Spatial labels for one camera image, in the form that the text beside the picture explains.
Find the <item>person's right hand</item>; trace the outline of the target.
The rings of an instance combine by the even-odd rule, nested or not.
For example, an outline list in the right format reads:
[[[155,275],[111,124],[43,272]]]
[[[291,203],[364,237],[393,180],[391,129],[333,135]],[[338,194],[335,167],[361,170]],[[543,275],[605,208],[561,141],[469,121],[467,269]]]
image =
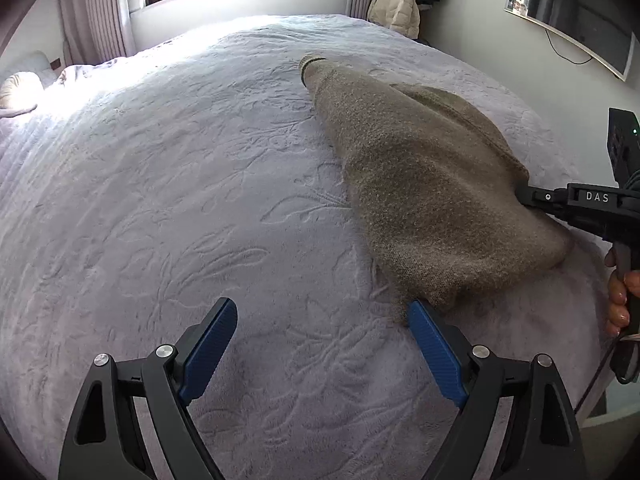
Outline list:
[[[627,327],[630,322],[630,314],[627,308],[631,295],[639,296],[640,273],[638,271],[627,272],[623,278],[617,275],[617,260],[614,249],[611,248],[605,256],[604,264],[613,268],[608,279],[608,317],[606,318],[606,331],[613,337]]]

